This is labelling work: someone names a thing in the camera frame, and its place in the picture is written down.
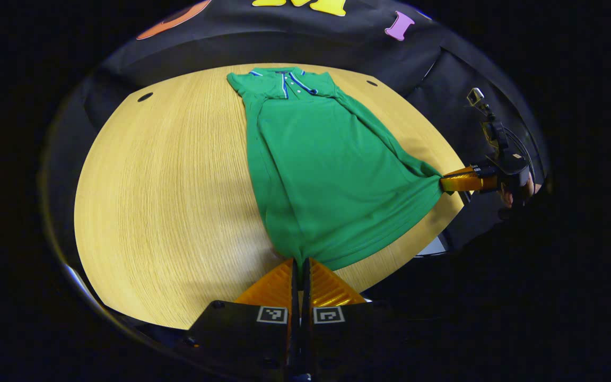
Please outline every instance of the orange shape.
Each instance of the orange shape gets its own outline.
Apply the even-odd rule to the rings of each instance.
[[[310,309],[361,304],[366,300],[346,281],[313,258],[310,261]]]
[[[235,300],[238,304],[286,307],[291,314],[291,269],[294,259],[276,266]]]
[[[310,7],[316,11],[344,16],[346,15],[344,3],[346,3],[346,0],[317,0],[317,2],[310,4]]]
[[[136,39],[137,40],[146,39],[148,37],[155,36],[155,34],[166,31],[167,29],[172,29],[173,27],[176,27],[177,25],[180,25],[186,22],[187,20],[190,20],[193,17],[195,17],[197,14],[203,11],[204,8],[206,8],[206,6],[210,2],[211,0],[204,0],[203,2],[200,2],[190,7],[184,8],[176,12],[175,14],[171,15],[170,17],[167,17],[166,19],[162,20],[161,22],[156,24],[154,27],[148,29],[145,32],[142,32],[141,34],[138,35],[138,37],[136,37]]]
[[[478,191],[496,188],[496,176],[480,178],[471,166],[445,174],[440,186],[446,193],[451,191]]]

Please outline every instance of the black cloth backdrop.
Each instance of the black cloth backdrop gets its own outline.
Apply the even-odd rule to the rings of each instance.
[[[243,63],[290,62],[373,75],[415,106],[468,165],[491,151],[466,94],[480,87],[533,158],[536,182],[551,169],[546,144],[522,94],[481,51],[400,2],[347,2],[346,16],[307,7],[252,7],[212,0],[193,19],[147,39],[127,41],[66,97],[48,138],[49,226],[70,266],[83,275],[73,208],[83,161],[112,112],[132,92],[168,78]],[[397,41],[385,34],[395,10],[415,24]],[[499,222],[496,193],[476,195],[444,231],[458,249]]]

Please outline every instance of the black background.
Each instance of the black background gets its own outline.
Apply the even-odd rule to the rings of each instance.
[[[60,99],[121,43],[187,5],[0,5],[1,380],[202,378],[127,339],[78,299],[43,239],[36,191],[39,151]],[[568,216],[543,229],[565,232],[570,243],[557,256],[571,260],[568,280],[585,288],[581,298],[592,307],[575,314],[606,314],[611,324],[611,9],[558,2],[415,5],[485,51],[536,112],[551,148],[557,200]],[[611,358],[592,359],[591,350],[611,348],[603,330],[609,329],[577,328],[578,341],[548,351],[555,362],[582,363],[575,378],[602,380],[595,370],[611,374]]]

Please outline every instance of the wooden table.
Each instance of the wooden table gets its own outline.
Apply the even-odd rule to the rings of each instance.
[[[293,66],[329,72],[410,155],[440,173],[463,167],[424,116],[368,75],[252,64],[150,85],[129,95],[105,123],[78,182],[78,253],[105,305],[145,322],[188,329],[211,300],[234,300],[282,261],[252,191],[245,107],[225,76]],[[412,259],[462,207],[458,194],[444,194],[393,244],[336,273],[355,290],[365,290]]]

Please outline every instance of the cable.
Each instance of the cable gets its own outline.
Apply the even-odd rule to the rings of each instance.
[[[414,258],[427,258],[430,256],[437,256],[437,255],[444,255],[444,254],[449,254],[453,251],[442,251],[442,252],[435,252],[434,254],[418,254],[416,256],[414,256]]]
[[[478,111],[480,111],[483,115],[485,115],[488,118],[490,116],[490,114],[488,114],[488,113],[492,113],[492,110],[490,109],[490,105],[489,104],[484,104],[482,106],[482,108],[477,107],[477,109],[478,109]],[[525,127],[525,129],[529,133],[529,138],[531,139],[531,144],[534,146],[534,149],[538,153],[539,152],[539,147],[536,145],[536,140],[534,139],[534,136],[531,134],[531,131],[529,131],[529,127],[525,124],[525,121],[523,121],[523,126]],[[509,131],[511,134],[513,134],[514,137],[516,137],[518,139],[518,141],[520,142],[520,144],[522,145],[522,140],[520,140],[520,138],[518,138],[517,135],[514,132],[510,131],[508,128],[506,128],[506,126],[504,126],[504,128],[507,131]],[[538,156],[539,156],[539,164],[541,165],[541,175],[543,176],[544,175],[544,162],[543,162],[543,160],[541,158],[541,154],[539,154]]]
[[[516,145],[518,150],[520,150],[521,152],[520,154],[523,154],[524,152],[524,154],[526,155],[527,162],[529,164],[529,171],[531,173],[531,183],[533,184],[533,187],[536,188],[536,180],[535,180],[536,174],[534,173],[534,164],[533,164],[533,161],[531,160],[531,155],[529,155],[529,151],[527,150],[525,145],[522,143],[522,140],[520,140],[520,138],[518,138],[518,136],[514,132],[512,132],[511,129],[504,126],[504,130],[506,131],[507,136],[509,136],[510,138],[513,138],[513,143],[514,145]]]
[[[465,172],[457,172],[456,174],[450,174],[450,175],[448,175],[448,176],[443,176],[443,178],[450,178],[450,177],[465,176],[466,174],[473,174],[474,172],[477,172],[477,171],[465,171]]]

